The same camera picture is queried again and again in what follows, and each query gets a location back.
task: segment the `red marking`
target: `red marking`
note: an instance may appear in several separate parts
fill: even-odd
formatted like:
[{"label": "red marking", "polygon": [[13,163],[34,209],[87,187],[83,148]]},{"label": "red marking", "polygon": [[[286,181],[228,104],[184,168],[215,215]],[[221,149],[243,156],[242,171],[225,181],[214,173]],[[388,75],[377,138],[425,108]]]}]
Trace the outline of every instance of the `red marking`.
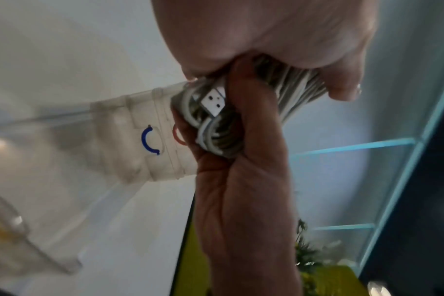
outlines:
[{"label": "red marking", "polygon": [[178,142],[178,144],[183,145],[183,146],[188,146],[183,140],[181,140],[178,135],[177,135],[177,125],[174,124],[173,125],[173,138],[175,139],[176,142]]}]

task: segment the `cable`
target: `cable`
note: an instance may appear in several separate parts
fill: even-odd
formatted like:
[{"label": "cable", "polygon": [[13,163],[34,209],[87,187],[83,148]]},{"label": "cable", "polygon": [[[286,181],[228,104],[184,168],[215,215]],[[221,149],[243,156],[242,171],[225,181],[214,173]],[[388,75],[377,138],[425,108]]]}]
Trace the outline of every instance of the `cable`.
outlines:
[{"label": "cable", "polygon": [[[294,68],[266,55],[257,58],[254,64],[259,77],[273,88],[278,97],[283,124],[305,104],[327,92],[316,69]],[[214,89],[226,100],[225,92],[220,90],[224,78],[221,75],[188,83],[181,93],[172,98],[172,106],[198,129],[196,143],[199,146],[215,155],[234,158],[243,150],[242,135],[237,135],[234,128],[240,116],[228,102],[221,108],[212,108],[212,102],[211,107],[203,106],[213,99]]]}]

